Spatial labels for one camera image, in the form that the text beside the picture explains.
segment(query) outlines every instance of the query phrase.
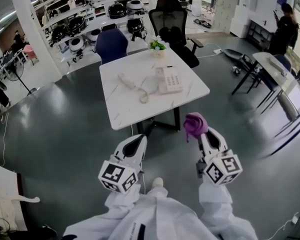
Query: shoe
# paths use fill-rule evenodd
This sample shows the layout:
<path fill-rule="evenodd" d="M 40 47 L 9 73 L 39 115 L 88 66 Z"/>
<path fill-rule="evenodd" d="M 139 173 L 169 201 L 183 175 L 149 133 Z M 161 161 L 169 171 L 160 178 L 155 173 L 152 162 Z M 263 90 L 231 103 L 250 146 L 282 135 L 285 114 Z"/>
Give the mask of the shoe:
<path fill-rule="evenodd" d="M 164 186 L 164 180 L 160 177 L 155 178 L 152 182 L 152 189 L 156 188 L 156 187 L 163 187 Z"/>

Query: small table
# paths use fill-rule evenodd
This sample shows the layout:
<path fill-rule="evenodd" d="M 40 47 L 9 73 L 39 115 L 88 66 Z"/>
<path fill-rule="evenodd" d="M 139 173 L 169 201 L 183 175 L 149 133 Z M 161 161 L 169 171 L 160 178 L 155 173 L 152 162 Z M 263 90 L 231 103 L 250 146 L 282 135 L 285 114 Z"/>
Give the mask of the small table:
<path fill-rule="evenodd" d="M 286 76 L 283 76 L 281 72 L 272 66 L 269 63 L 269 58 L 273 57 L 268 52 L 257 52 L 252 55 L 255 59 L 255 63 L 250 68 L 250 70 L 245 74 L 240 83 L 233 90 L 232 95 L 236 93 L 236 91 L 242 86 L 242 84 L 249 77 L 251 72 L 255 69 L 257 64 L 260 64 L 265 71 L 269 73 L 269 75 L 273 78 L 273 80 L 278 84 L 281 90 L 287 95 L 295 109 L 297 110 L 300 116 L 300 85 L 298 81 L 294 78 L 294 76 L 286 69 Z M 300 129 L 294 133 L 284 144 L 282 144 L 279 148 L 277 148 L 271 155 L 275 154 L 279 150 L 283 149 L 287 144 L 289 144 L 298 134 L 300 133 Z"/>
<path fill-rule="evenodd" d="M 155 68 L 175 66 L 183 87 L 182 92 L 172 94 L 155 94 L 143 104 L 139 101 L 136 90 L 128 89 L 118 79 L 118 74 L 134 82 L 137 87 L 154 92 L 158 86 L 155 81 Z M 205 83 L 193 70 L 171 49 L 166 50 L 165 58 L 154 58 L 151 51 L 146 50 L 129 55 L 100 66 L 102 88 L 111 127 L 119 130 L 137 124 L 140 134 L 149 136 L 154 126 L 180 131 L 179 106 L 192 102 L 210 93 Z M 153 121 L 146 130 L 142 121 L 174 110 L 175 125 Z"/>

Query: white protective suit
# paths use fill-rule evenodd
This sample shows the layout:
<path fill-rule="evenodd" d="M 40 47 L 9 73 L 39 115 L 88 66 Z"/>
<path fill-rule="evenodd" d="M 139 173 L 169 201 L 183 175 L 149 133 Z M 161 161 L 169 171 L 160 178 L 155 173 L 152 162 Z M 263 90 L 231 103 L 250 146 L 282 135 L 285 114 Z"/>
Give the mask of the white protective suit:
<path fill-rule="evenodd" d="M 126 195 L 110 193 L 107 213 L 67 227 L 64 235 L 76 235 L 75 240 L 256 240 L 251 224 L 233 215 L 227 188 L 203 177 L 201 219 L 189 207 L 168 198 L 165 188 L 155 187 L 143 195 L 135 184 Z"/>

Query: floor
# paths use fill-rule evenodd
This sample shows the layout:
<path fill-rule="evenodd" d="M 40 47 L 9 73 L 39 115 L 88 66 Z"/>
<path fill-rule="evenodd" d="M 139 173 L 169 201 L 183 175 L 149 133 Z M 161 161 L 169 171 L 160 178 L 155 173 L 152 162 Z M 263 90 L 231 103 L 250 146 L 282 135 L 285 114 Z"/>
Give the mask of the floor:
<path fill-rule="evenodd" d="M 194 23 L 194 17 L 191 15 L 191 12 L 188 12 L 188 18 L 186 22 L 186 28 L 185 33 L 186 35 L 195 35 L 195 34 L 202 34 L 206 31 L 209 32 L 217 32 L 216 29 L 207 29 L 201 25 Z M 146 29 L 151 31 L 151 22 L 148 16 L 146 16 L 143 19 L 144 25 Z M 128 33 L 127 28 L 125 25 L 121 26 L 120 30 L 127 36 L 131 36 L 131 34 Z M 129 41 L 127 51 L 133 52 L 141 49 L 147 48 L 147 44 L 140 38 L 136 38 L 135 42 Z M 66 75 L 67 73 L 74 72 L 78 69 L 81 69 L 87 65 L 96 63 L 101 61 L 100 56 L 97 53 L 93 53 L 92 51 L 89 54 L 86 54 L 83 59 L 79 60 L 77 63 L 73 63 L 70 60 L 70 66 L 67 65 L 67 60 L 65 60 L 65 57 L 71 58 L 69 51 L 66 51 L 64 54 L 58 52 L 58 50 L 55 48 L 53 50 L 54 57 L 56 59 L 56 62 L 58 63 L 59 70 L 62 75 Z M 42 64 L 39 60 L 33 59 L 34 65 L 31 61 L 28 61 L 24 65 L 24 72 L 21 76 L 21 79 L 24 81 L 25 85 L 31 89 L 31 88 L 41 88 L 49 83 L 54 82 L 54 79 L 50 77 L 50 74 L 48 73 L 48 70 L 46 68 L 42 67 Z M 17 80 L 17 81 L 9 81 L 5 80 L 4 84 L 7 86 L 7 91 L 5 91 L 5 94 L 8 96 L 9 100 L 11 101 L 12 105 L 17 104 L 19 101 L 21 101 L 23 98 L 25 98 L 28 94 L 28 91 L 24 86 Z"/>
<path fill-rule="evenodd" d="M 249 56 L 257 51 L 237 37 L 203 42 Z M 196 55 L 212 55 L 215 49 L 209 44 L 197 49 Z M 193 70 L 210 88 L 210 94 L 182 106 L 181 121 L 187 113 L 200 112 L 238 154 L 243 173 L 228 185 L 233 212 L 251 222 L 259 239 L 267 239 L 294 213 L 300 213 L 300 137 L 268 157 L 283 141 L 273 136 L 286 117 L 278 105 L 262 116 L 255 109 L 267 88 L 260 85 L 245 94 L 246 83 L 231 96 L 243 74 L 232 73 L 232 64 L 224 54 L 199 60 Z M 107 211 L 104 202 L 109 192 L 98 182 L 99 169 L 117 144 L 131 135 L 129 127 L 111 128 L 98 67 L 92 64 L 76 70 L 9 109 L 4 167 L 22 174 L 27 197 L 40 197 L 40 203 L 27 205 L 34 225 L 48 224 L 59 235 L 66 226 Z M 158 119 L 172 123 L 172 115 L 169 111 Z M 3 133 L 0 122 L 0 165 Z M 155 129 L 143 162 L 147 190 L 160 176 L 170 197 L 200 215 L 200 180 L 195 169 L 199 158 L 197 143 L 193 139 L 187 143 L 184 131 Z M 288 225 L 281 236 L 289 230 Z"/>

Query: power strip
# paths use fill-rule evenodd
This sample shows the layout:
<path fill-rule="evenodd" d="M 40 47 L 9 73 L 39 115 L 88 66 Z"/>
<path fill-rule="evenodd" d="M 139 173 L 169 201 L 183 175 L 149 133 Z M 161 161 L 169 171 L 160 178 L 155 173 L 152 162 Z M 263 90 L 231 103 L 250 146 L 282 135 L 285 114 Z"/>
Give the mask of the power strip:
<path fill-rule="evenodd" d="M 218 55 L 218 54 L 220 54 L 220 53 L 223 53 L 223 51 L 222 51 L 221 49 L 216 49 L 216 50 L 213 51 L 213 53 L 214 53 L 215 55 Z"/>

